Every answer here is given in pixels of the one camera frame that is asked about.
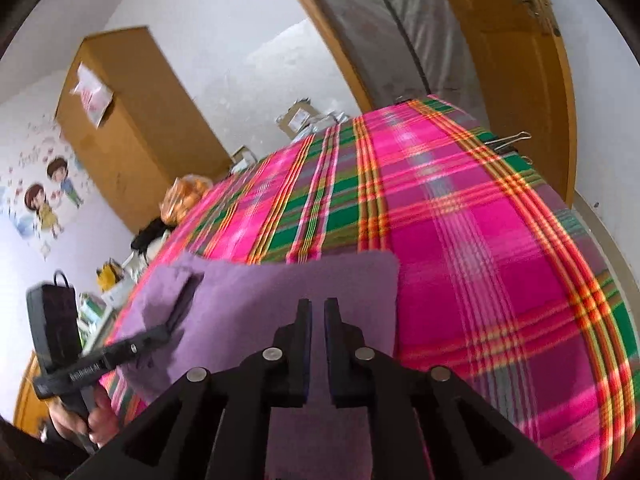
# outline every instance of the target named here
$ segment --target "cartoon girl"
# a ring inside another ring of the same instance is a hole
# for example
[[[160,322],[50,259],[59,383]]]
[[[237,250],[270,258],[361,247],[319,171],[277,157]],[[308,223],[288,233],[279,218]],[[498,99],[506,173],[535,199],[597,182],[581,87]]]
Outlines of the cartoon girl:
[[[58,221],[58,216],[47,201],[47,195],[44,193],[42,184],[33,184],[24,194],[24,205],[30,211],[37,212],[40,219],[40,230],[51,230],[54,238],[64,230]]]

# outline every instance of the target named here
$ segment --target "black handle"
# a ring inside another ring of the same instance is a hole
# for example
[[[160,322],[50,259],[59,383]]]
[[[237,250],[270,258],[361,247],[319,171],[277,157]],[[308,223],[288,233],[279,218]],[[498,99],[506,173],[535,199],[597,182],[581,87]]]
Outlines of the black handle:
[[[65,394],[60,397],[64,407],[70,412],[79,415],[89,428],[89,413],[95,409],[94,387],[88,386],[79,392]],[[89,454],[95,454],[98,451],[98,445],[91,442],[88,435],[76,433],[82,447]]]

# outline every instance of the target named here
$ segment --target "cardboard box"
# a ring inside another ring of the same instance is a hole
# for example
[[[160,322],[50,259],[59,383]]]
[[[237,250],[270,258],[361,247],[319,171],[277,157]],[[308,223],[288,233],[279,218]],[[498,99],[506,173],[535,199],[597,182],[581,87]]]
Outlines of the cardboard box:
[[[289,139],[295,139],[300,130],[318,113],[318,110],[309,102],[298,101],[278,120],[278,127],[287,134]]]

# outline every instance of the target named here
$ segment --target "human hand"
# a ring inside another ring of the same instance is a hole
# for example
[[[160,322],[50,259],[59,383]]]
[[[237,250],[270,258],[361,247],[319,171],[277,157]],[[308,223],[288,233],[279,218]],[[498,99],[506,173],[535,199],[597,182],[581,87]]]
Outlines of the human hand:
[[[54,428],[62,438],[70,440],[73,434],[87,434],[98,447],[104,446],[118,434],[120,425],[118,417],[111,407],[111,399],[100,384],[94,387],[95,409],[89,414],[89,428],[79,415],[69,412],[60,399],[49,404],[49,415]]]

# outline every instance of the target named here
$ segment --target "metal screw head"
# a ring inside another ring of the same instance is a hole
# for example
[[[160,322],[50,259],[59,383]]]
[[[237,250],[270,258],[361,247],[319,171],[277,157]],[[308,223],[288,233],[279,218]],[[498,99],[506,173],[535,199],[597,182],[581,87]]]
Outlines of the metal screw head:
[[[356,359],[360,361],[371,361],[376,356],[373,348],[369,348],[368,346],[361,346],[356,350]]]
[[[192,368],[187,372],[187,380],[191,383],[199,383],[205,379],[207,371],[204,368]]]
[[[267,359],[267,361],[277,361],[282,357],[282,350],[272,346],[262,352],[262,357]]]
[[[439,383],[445,383],[451,378],[451,370],[444,366],[436,366],[431,370],[431,377]]]

